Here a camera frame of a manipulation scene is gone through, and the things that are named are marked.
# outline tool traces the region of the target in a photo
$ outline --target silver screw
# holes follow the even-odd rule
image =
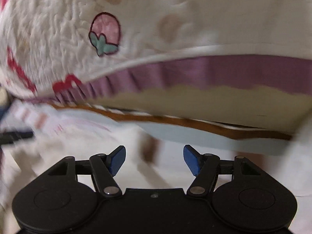
[[[105,187],[104,188],[104,193],[106,194],[116,194],[119,192],[118,187]]]
[[[192,194],[202,194],[202,193],[205,192],[205,188],[203,188],[203,187],[192,187],[192,188],[190,189],[190,192],[191,192]]]

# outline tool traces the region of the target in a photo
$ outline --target purple trim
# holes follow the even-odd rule
[[[81,102],[112,97],[120,92],[165,89],[177,84],[200,89],[220,85],[250,89],[265,85],[291,94],[312,95],[312,61],[270,55],[224,55],[157,62],[114,72],[50,98],[29,100]]]

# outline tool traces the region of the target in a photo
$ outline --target fabric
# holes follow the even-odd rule
[[[177,83],[310,94],[311,2],[1,0],[0,83],[21,98],[59,101]],[[128,70],[139,65],[148,73]]]

